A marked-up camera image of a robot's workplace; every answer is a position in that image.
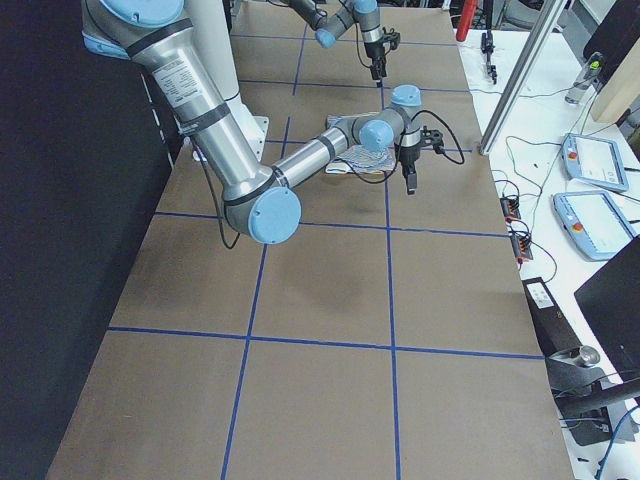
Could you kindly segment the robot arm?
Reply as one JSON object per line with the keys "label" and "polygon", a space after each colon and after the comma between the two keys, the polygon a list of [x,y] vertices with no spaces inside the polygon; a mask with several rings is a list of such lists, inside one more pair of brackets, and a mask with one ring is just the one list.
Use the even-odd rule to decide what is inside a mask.
{"label": "robot arm", "polygon": [[339,10],[329,15],[314,1],[284,1],[315,32],[317,42],[323,48],[331,48],[352,26],[357,25],[362,35],[365,53],[370,60],[363,66],[369,70],[372,80],[380,86],[387,77],[387,53],[396,50],[401,35],[393,28],[387,30],[381,23],[381,12],[376,1],[340,1]]}
{"label": "robot arm", "polygon": [[439,131],[419,124],[419,89],[402,85],[383,110],[343,117],[294,154],[264,165],[257,149],[264,130],[242,102],[221,2],[85,1],[81,9],[86,48],[135,62],[154,77],[180,131],[222,184],[214,198],[219,213],[257,242],[294,234],[301,217],[295,187],[349,148],[393,147],[414,192],[422,147],[443,144]]}

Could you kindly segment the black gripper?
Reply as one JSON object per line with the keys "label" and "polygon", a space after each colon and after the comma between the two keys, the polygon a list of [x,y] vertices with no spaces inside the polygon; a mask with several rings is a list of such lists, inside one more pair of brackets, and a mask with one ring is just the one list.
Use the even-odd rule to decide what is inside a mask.
{"label": "black gripper", "polygon": [[369,58],[370,73],[373,81],[383,79],[383,66],[386,65],[386,52],[396,50],[401,42],[401,34],[394,28],[376,27],[363,31],[365,52]]}
{"label": "black gripper", "polygon": [[398,143],[394,144],[396,160],[400,162],[408,195],[417,190],[417,172],[415,162],[422,148],[432,147],[437,154],[444,153],[443,134],[437,130],[429,130],[426,126],[411,133],[402,133]]}

